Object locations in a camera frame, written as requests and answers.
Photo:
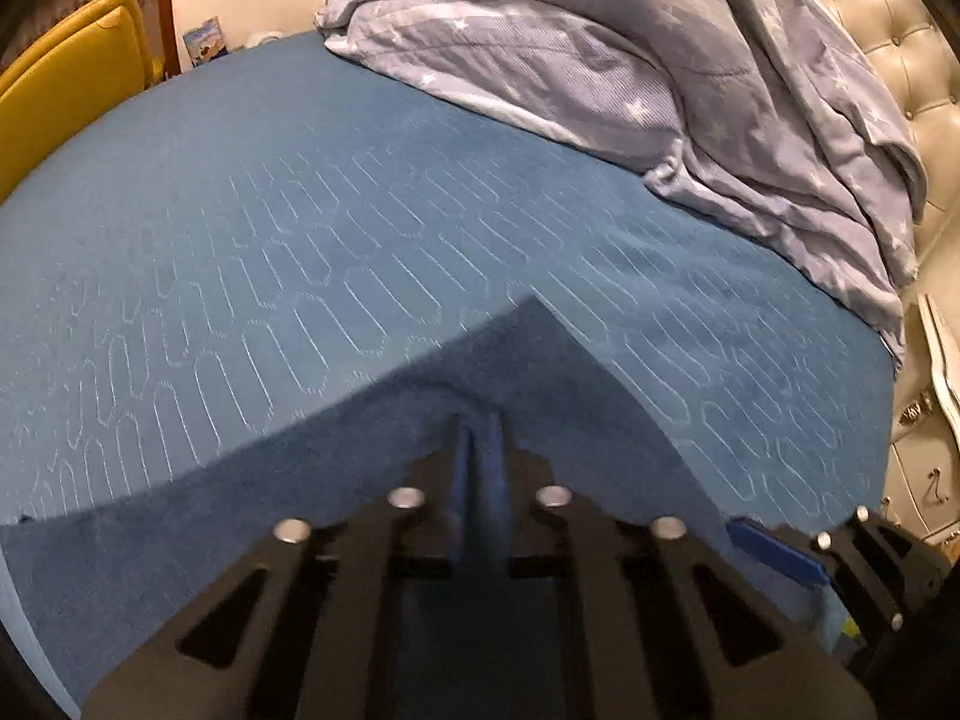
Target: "metal bolt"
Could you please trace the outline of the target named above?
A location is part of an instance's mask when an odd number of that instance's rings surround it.
[[[387,494],[387,501],[395,509],[419,509],[426,496],[417,488],[394,488]]]
[[[573,493],[561,485],[548,485],[536,491],[536,502],[546,509],[566,506],[571,500],[573,500]]]
[[[274,536],[288,544],[299,544],[310,538],[310,523],[302,519],[284,519],[275,525]]]
[[[657,517],[650,525],[650,533],[664,541],[674,541],[686,535],[686,524],[680,517]]]

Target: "drawer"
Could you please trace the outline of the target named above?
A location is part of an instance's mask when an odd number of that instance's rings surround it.
[[[929,532],[960,519],[960,461],[944,415],[933,413],[894,444],[906,484]]]
[[[896,451],[890,447],[890,460],[887,463],[887,478],[883,483],[883,507],[880,513],[894,525],[913,533],[917,538],[923,538],[928,527],[917,511],[913,502],[910,488],[906,484],[904,469],[896,456]]]

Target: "small colorful picture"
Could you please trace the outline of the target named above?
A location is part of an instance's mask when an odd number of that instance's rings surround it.
[[[220,19],[216,16],[207,19],[196,29],[187,30],[184,33],[184,43],[194,67],[227,56],[227,41],[220,30]]]

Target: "yellow cushion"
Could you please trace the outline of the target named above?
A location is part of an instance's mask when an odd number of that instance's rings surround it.
[[[40,37],[0,76],[0,201],[154,74],[136,0],[94,0]]]

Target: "mattress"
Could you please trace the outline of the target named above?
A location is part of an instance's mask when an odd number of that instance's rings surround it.
[[[530,296],[722,512],[812,531],[880,502],[893,367],[859,319],[637,176],[313,34],[66,143],[0,206],[0,274],[0,522],[166,485]]]

